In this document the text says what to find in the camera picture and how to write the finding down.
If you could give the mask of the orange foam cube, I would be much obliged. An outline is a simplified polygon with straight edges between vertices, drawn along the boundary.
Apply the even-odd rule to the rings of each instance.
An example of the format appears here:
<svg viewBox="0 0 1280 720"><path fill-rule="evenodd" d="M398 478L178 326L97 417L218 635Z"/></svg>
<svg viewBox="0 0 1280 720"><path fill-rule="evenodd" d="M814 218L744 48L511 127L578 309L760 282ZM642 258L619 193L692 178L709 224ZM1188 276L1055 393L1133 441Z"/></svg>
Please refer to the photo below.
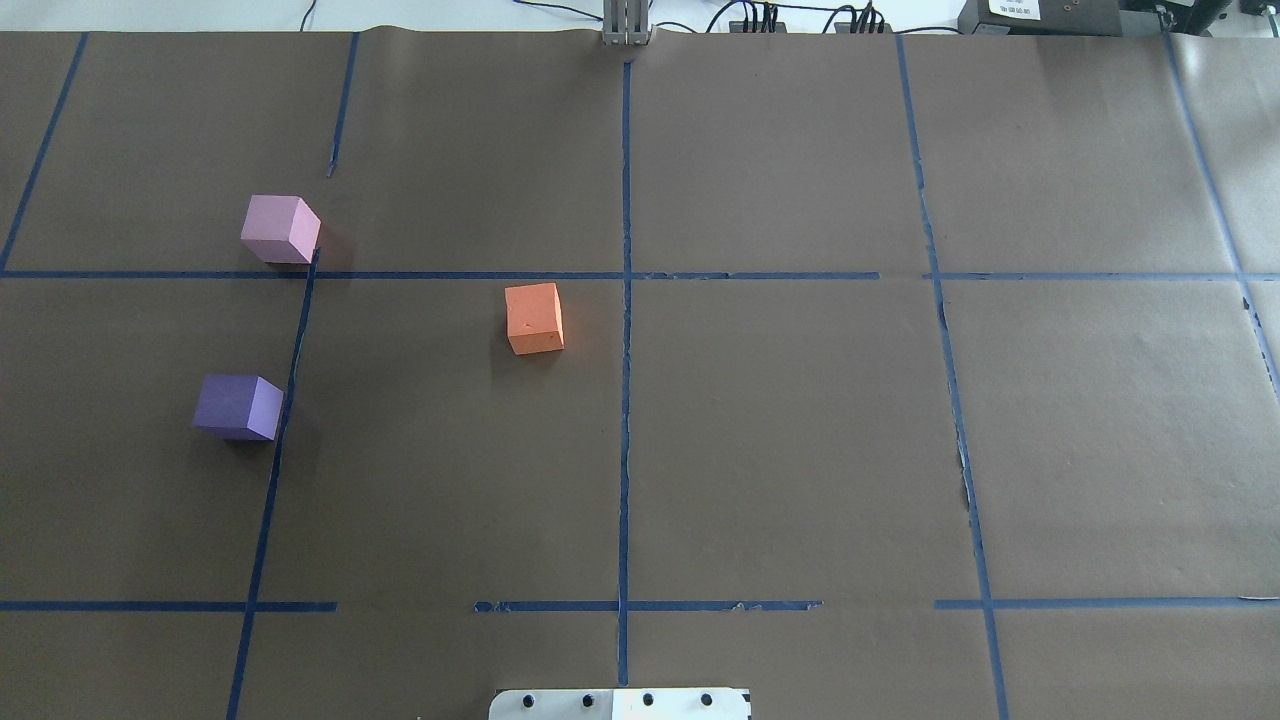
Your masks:
<svg viewBox="0 0 1280 720"><path fill-rule="evenodd" d="M557 283L507 287L506 333L517 356L564 348L564 324Z"/></svg>

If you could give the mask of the brown paper table cover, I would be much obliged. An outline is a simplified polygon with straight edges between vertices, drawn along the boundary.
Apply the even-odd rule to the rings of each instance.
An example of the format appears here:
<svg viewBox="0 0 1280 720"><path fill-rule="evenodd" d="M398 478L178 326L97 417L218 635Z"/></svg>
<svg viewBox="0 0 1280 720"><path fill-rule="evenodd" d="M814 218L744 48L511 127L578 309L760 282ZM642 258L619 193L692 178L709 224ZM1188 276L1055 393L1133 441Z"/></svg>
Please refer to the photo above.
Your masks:
<svg viewBox="0 0 1280 720"><path fill-rule="evenodd" d="M4 33L3 716L654 685L1277 716L1277 42Z"/></svg>

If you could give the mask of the black usb hub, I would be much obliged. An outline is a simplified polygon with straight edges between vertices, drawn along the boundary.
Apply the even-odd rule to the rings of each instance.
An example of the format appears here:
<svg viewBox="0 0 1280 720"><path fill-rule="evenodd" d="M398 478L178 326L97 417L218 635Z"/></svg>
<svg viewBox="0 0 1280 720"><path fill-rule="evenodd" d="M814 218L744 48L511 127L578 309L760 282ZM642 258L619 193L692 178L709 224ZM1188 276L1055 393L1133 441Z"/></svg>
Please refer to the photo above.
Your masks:
<svg viewBox="0 0 1280 720"><path fill-rule="evenodd" d="M730 33L733 35L785 35L788 28L785 22L774 19L731 20Z"/></svg>

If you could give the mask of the pink foam cube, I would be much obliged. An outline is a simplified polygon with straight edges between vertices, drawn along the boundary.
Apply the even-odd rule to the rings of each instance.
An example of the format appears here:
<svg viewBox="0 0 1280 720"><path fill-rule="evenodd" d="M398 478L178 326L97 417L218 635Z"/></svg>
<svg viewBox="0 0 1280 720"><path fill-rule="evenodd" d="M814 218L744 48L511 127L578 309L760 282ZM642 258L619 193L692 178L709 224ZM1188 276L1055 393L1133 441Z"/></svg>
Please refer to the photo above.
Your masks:
<svg viewBox="0 0 1280 720"><path fill-rule="evenodd" d="M239 238L264 263L310 265L321 227L302 197L256 193L250 197Z"/></svg>

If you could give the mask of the purple foam cube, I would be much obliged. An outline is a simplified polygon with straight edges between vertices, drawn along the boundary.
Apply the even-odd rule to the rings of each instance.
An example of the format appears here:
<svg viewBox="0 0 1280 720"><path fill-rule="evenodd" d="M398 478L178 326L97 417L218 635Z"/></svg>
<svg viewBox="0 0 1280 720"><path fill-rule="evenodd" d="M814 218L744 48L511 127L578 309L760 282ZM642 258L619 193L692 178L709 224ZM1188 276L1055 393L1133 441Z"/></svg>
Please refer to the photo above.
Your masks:
<svg viewBox="0 0 1280 720"><path fill-rule="evenodd" d="M283 402L284 392L262 377L207 374L192 427L227 441L271 442Z"/></svg>

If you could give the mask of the black box device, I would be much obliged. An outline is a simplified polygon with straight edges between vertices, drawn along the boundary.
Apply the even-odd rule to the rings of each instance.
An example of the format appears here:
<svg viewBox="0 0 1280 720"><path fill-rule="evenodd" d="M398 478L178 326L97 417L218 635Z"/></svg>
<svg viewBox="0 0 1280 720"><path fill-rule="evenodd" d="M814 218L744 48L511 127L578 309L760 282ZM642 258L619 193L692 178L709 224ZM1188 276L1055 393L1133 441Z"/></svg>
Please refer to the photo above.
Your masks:
<svg viewBox="0 0 1280 720"><path fill-rule="evenodd" d="M965 1L956 26L961 35L1123 35L1117 1Z"/></svg>

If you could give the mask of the aluminium frame post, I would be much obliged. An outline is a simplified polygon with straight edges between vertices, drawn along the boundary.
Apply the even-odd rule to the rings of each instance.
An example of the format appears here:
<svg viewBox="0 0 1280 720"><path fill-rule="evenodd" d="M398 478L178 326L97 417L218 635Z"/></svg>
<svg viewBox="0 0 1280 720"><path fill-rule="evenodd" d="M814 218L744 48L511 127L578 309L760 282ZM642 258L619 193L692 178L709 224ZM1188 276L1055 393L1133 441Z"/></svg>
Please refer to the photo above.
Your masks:
<svg viewBox="0 0 1280 720"><path fill-rule="evenodd" d="M643 46L652 38L648 0L604 0L602 40L609 46Z"/></svg>

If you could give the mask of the white pedestal base plate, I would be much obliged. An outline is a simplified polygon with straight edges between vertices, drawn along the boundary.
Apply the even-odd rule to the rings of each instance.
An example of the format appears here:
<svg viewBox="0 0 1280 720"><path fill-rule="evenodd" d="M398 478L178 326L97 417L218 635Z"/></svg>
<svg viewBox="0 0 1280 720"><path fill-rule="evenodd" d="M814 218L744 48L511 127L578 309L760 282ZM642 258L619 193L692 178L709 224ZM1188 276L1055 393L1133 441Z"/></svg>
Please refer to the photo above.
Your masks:
<svg viewBox="0 0 1280 720"><path fill-rule="evenodd" d="M750 719L748 689L659 687L511 689L492 700L489 719Z"/></svg>

